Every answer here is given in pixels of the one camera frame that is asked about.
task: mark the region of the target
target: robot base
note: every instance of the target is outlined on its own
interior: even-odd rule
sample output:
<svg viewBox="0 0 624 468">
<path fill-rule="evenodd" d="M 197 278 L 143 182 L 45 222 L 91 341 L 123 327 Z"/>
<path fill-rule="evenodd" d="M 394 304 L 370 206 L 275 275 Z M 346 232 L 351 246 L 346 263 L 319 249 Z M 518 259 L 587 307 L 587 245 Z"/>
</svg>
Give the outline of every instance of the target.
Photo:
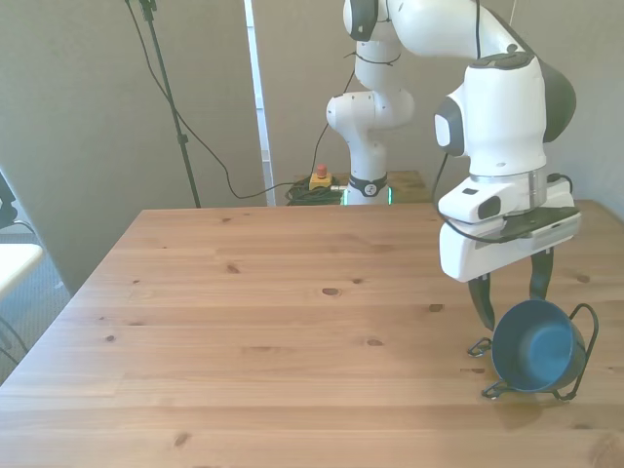
<svg viewBox="0 0 624 468">
<path fill-rule="evenodd" d="M 392 205 L 392 188 L 386 186 L 374 197 L 365 197 L 360 190 L 349 185 L 342 195 L 341 205 Z"/>
</svg>

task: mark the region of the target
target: gray wall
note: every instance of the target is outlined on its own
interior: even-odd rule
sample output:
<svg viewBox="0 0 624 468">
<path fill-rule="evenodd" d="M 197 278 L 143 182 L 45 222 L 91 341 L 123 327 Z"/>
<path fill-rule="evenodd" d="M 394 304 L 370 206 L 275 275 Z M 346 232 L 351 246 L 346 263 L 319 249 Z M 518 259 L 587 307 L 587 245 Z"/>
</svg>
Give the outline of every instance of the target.
<svg viewBox="0 0 624 468">
<path fill-rule="evenodd" d="M 482 4 L 511 18 L 513 0 Z M 344 28 L 342 6 L 342 0 L 253 0 L 276 182 L 308 174 L 326 123 L 327 103 L 342 92 L 353 69 L 353 57 L 343 59 L 355 50 L 355 43 Z M 416 116 L 407 127 L 381 134 L 388 145 L 390 170 L 419 170 L 427 182 L 433 180 L 443 156 L 435 140 L 433 115 L 463 81 L 467 63 L 403 55 L 396 66 L 414 96 Z M 356 83 L 352 89 L 362 88 Z M 333 172 L 349 171 L 346 143 L 332 130 L 320 148 L 319 162 Z M 467 168 L 467 160 L 452 161 L 441 190 L 465 178 Z"/>
<path fill-rule="evenodd" d="M 261 190 L 243 1 L 158 7 L 180 112 L 240 192 Z M 237 202 L 211 156 L 195 142 L 190 153 L 205 206 L 265 204 Z M 169 107 L 122 0 L 0 2 L 0 167 L 72 292 L 141 210 L 192 207 Z"/>
<path fill-rule="evenodd" d="M 624 2 L 518 0 L 514 28 L 574 85 L 576 116 L 547 147 L 551 167 L 570 175 L 577 198 L 624 218 Z"/>
</svg>

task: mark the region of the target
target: black cable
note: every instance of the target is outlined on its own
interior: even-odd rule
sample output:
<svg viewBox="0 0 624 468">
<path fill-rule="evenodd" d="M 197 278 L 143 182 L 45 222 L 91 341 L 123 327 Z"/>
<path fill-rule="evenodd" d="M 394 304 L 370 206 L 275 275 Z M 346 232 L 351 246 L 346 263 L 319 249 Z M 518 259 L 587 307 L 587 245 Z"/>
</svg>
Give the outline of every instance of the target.
<svg viewBox="0 0 624 468">
<path fill-rule="evenodd" d="M 353 71 L 351 72 L 351 76 L 349 76 L 349 80 L 347 81 L 347 84 L 344 87 L 344 91 L 342 92 L 343 94 L 349 91 L 349 86 L 351 86 L 351 82 L 353 81 L 354 76 L 355 76 L 355 68 L 353 68 Z M 316 147 L 314 148 L 314 159 L 312 159 L 312 170 L 310 171 L 310 176 L 314 174 L 314 170 L 316 169 L 316 158 L 319 154 L 319 146 L 321 145 L 321 141 L 323 140 L 323 137 L 325 136 L 325 133 L 329 127 L 330 127 L 329 123 L 325 124 L 325 127 L 323 128 L 323 131 L 321 132 L 321 135 L 319 136 L 319 139 L 316 142 Z"/>
<path fill-rule="evenodd" d="M 11 362 L 13 364 L 15 364 L 16 366 L 18 366 L 20 363 L 18 362 L 18 360 L 16 358 L 14 358 L 13 356 L 11 356 L 9 353 L 7 353 L 4 349 L 0 348 L 0 354 L 5 355 L 7 358 L 9 358 L 11 360 Z"/>
<path fill-rule="evenodd" d="M 361 61 L 365 61 L 366 63 L 372 63 L 373 65 L 388 65 L 388 66 L 394 66 L 394 63 L 401 59 L 401 54 L 399 54 L 398 57 L 393 58 L 390 61 L 372 61 L 372 60 L 368 60 L 367 58 L 362 57 L 357 52 L 352 52 L 351 54 L 347 54 L 346 56 L 344 56 L 344 58 L 346 59 L 347 57 L 352 57 L 352 56 L 355 56 Z"/>
<path fill-rule="evenodd" d="M 390 19 L 390 0 L 386 0 L 386 19 L 378 22 L 392 22 L 392 20 Z"/>
<path fill-rule="evenodd" d="M 152 78 L 154 79 L 154 82 L 156 83 L 156 86 L 158 86 L 158 88 L 160 89 L 161 93 L 163 94 L 163 96 L 165 97 L 167 102 L 170 102 L 169 96 L 165 92 L 165 89 L 163 88 L 163 86 L 160 84 L 160 81 L 156 77 L 156 74 L 154 73 L 154 69 L 152 68 L 152 64 L 151 64 L 151 61 L 149 59 L 149 54 L 147 53 L 147 48 L 145 47 L 145 41 L 143 40 L 143 35 L 140 32 L 140 28 L 138 27 L 137 17 L 135 16 L 135 12 L 133 11 L 132 7 L 130 6 L 130 0 L 126 0 L 126 5 L 128 6 L 128 10 L 130 11 L 130 15 L 132 16 L 133 23 L 135 24 L 136 34 L 138 35 L 138 40 L 140 41 L 140 45 L 141 45 L 141 47 L 143 49 L 143 54 L 145 55 L 145 61 L 147 63 L 147 68 L 149 69 L 149 73 L 151 74 Z M 353 80 L 353 76 L 354 75 L 355 75 L 355 68 L 353 70 L 353 73 L 351 73 L 351 77 L 349 78 L 349 81 L 347 83 L 347 86 L 345 87 L 345 91 L 343 92 L 343 94 L 347 92 L 347 89 L 349 88 L 349 85 L 351 84 L 351 81 Z M 177 114 L 177 117 L 179 118 L 179 121 L 182 123 L 184 128 L 190 134 L 192 134 L 193 137 L 195 137 L 195 139 L 197 139 L 197 141 L 202 146 L 204 146 L 204 148 L 209 153 L 211 153 L 211 155 L 214 157 L 214 159 L 223 168 L 223 171 L 225 172 L 225 179 L 227 181 L 227 186 L 228 186 L 230 192 L 232 193 L 232 195 L 234 195 L 234 197 L 236 197 L 237 199 L 239 199 L 239 200 L 247 200 L 249 198 L 254 198 L 254 197 L 258 197 L 260 195 L 263 195 L 263 194 L 265 194 L 267 192 L 270 192 L 271 190 L 274 190 L 276 188 L 283 187 L 283 186 L 292 186 L 292 185 L 295 185 L 297 183 L 297 182 L 278 183 L 276 185 L 273 185 L 270 188 L 267 188 L 267 189 L 262 190 L 262 191 L 260 191 L 258 193 L 255 193 L 254 195 L 239 195 L 238 193 L 236 193 L 236 191 L 234 190 L 234 187 L 232 186 L 232 182 L 230 180 L 230 173 L 229 173 L 229 171 L 227 169 L 227 166 L 225 166 L 223 161 L 221 161 L 221 159 L 216 155 L 216 153 L 195 133 L 195 131 L 193 131 L 193 129 L 186 123 L 186 121 L 184 120 L 184 118 L 182 117 L 182 115 L 179 113 L 179 111 L 177 109 L 175 109 L 175 113 Z M 330 124 L 326 124 L 325 128 L 323 129 L 323 132 L 321 133 L 321 136 L 319 137 L 319 141 L 317 142 L 316 149 L 314 151 L 314 163 L 312 164 L 312 171 L 311 171 L 310 174 L 314 173 L 319 145 L 320 145 L 321 140 L 323 139 L 323 136 L 325 135 L 325 132 L 327 131 L 329 125 Z"/>
<path fill-rule="evenodd" d="M 450 227 L 453 231 L 455 231 L 460 236 L 465 237 L 466 239 L 470 239 L 471 241 L 483 242 L 484 244 L 506 244 L 508 242 L 517 241 L 520 239 L 519 237 L 509 236 L 509 237 L 501 237 L 500 239 L 487 239 L 485 237 L 477 237 L 466 232 L 461 231 L 457 228 L 450 219 L 443 215 L 440 211 L 440 202 L 436 199 L 436 192 L 438 192 L 438 184 L 440 183 L 440 179 L 442 178 L 442 173 L 445 171 L 445 166 L 447 165 L 447 161 L 449 160 L 449 154 L 445 154 L 445 159 L 442 162 L 442 166 L 438 171 L 438 176 L 436 177 L 436 181 L 433 184 L 433 190 L 431 191 L 431 200 L 433 201 L 433 207 L 436 209 L 438 216 L 445 222 L 445 224 Z"/>
<path fill-rule="evenodd" d="M 569 183 L 569 193 L 574 193 L 574 182 L 572 182 L 572 179 L 565 174 L 550 174 L 548 175 L 547 181 L 548 183 L 553 183 L 561 178 L 567 180 L 567 183 Z"/>
<path fill-rule="evenodd" d="M 477 4 L 477 26 L 475 28 L 475 39 L 477 41 L 477 59 L 481 58 L 481 0 L 475 0 Z"/>
<path fill-rule="evenodd" d="M 23 339 L 21 339 L 20 334 L 16 331 L 16 329 L 14 329 L 11 324 L 9 322 L 7 322 L 5 319 L 3 319 L 2 317 L 0 317 L 0 324 L 4 325 L 7 329 L 9 329 L 9 332 L 11 332 L 11 334 L 16 338 L 16 340 L 19 343 L 19 346 L 21 346 L 21 349 L 23 349 L 24 353 L 28 353 L 29 349 L 28 346 L 26 346 L 26 343 L 23 342 Z"/>
<path fill-rule="evenodd" d="M 333 191 L 330 187 L 317 187 L 310 190 L 310 177 L 300 180 L 286 194 L 289 200 L 288 206 L 315 206 L 332 205 L 338 203 L 342 198 L 341 191 Z M 339 185 L 339 180 L 335 177 L 331 179 L 331 185 Z"/>
</svg>

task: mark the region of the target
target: metal wire handle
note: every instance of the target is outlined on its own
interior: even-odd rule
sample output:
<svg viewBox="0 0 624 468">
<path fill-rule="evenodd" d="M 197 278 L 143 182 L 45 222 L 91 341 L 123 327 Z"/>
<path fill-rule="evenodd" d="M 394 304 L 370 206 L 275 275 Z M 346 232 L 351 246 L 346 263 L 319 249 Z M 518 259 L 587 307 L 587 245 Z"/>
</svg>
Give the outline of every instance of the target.
<svg viewBox="0 0 624 468">
<path fill-rule="evenodd" d="M 596 344 L 596 340 L 598 339 L 598 332 L 599 332 L 599 329 L 600 329 L 600 323 L 598 321 L 598 315 L 596 314 L 596 311 L 592 308 L 591 305 L 588 305 L 588 304 L 578 304 L 576 306 L 576 308 L 574 309 L 574 311 L 569 315 L 569 319 L 570 320 L 574 320 L 574 317 L 576 317 L 576 314 L 578 314 L 578 311 L 583 309 L 583 308 L 589 310 L 589 312 L 592 314 L 592 318 L 594 319 L 594 333 L 592 334 L 592 339 L 589 342 L 589 346 L 587 347 L 587 352 L 585 353 L 585 356 L 586 356 L 586 358 L 585 358 L 585 366 L 583 366 L 583 370 L 578 375 L 578 378 L 576 379 L 576 384 L 574 385 L 574 388 L 572 389 L 572 391 L 569 392 L 564 397 L 562 397 L 561 394 L 557 390 L 555 390 L 553 392 L 553 395 L 555 395 L 555 398 L 557 400 L 562 401 L 562 402 L 569 402 L 570 400 L 573 400 L 574 398 L 576 398 L 576 393 L 578 392 L 578 387 L 581 386 L 581 381 L 583 380 L 583 375 L 585 374 L 585 370 L 587 369 L 587 363 L 589 363 L 589 358 L 592 356 L 592 351 L 594 351 L 594 345 Z"/>
</svg>

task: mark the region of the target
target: wood grain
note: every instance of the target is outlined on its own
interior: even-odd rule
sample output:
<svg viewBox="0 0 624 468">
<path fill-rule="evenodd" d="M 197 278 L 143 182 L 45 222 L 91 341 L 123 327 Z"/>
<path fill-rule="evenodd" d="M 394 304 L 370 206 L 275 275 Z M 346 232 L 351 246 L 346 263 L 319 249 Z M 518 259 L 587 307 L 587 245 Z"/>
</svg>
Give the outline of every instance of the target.
<svg viewBox="0 0 624 468">
<path fill-rule="evenodd" d="M 428 206 L 144 212 L 0 388 L 0 467 L 624 466 L 624 227 L 581 208 L 550 298 L 602 329 L 570 404 L 480 397 Z M 499 317 L 529 272 L 493 275 Z"/>
</svg>

